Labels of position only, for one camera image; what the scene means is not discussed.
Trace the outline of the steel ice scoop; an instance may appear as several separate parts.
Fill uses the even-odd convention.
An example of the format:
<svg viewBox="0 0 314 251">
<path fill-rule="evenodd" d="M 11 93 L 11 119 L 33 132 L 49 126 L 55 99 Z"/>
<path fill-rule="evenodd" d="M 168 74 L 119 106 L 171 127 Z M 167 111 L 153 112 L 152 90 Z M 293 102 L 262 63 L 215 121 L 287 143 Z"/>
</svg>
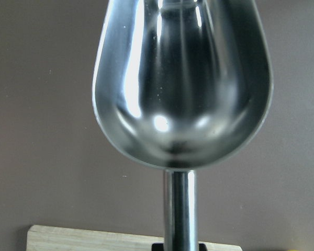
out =
<svg viewBox="0 0 314 251">
<path fill-rule="evenodd" d="M 272 92 L 255 1 L 109 1 L 93 110 L 119 152 L 164 172 L 164 241 L 153 250 L 203 249 L 196 172 L 253 139 Z"/>
</svg>

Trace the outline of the wooden cutting board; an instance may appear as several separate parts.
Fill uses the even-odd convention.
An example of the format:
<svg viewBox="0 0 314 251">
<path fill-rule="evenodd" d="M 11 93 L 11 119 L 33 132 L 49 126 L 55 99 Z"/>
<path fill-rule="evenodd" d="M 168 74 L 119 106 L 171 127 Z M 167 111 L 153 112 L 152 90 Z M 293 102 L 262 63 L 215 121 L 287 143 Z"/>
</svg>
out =
<svg viewBox="0 0 314 251">
<path fill-rule="evenodd" d="M 174 231 L 165 236 L 145 236 L 33 225 L 27 233 L 26 250 L 171 250 L 179 249 Z"/>
</svg>

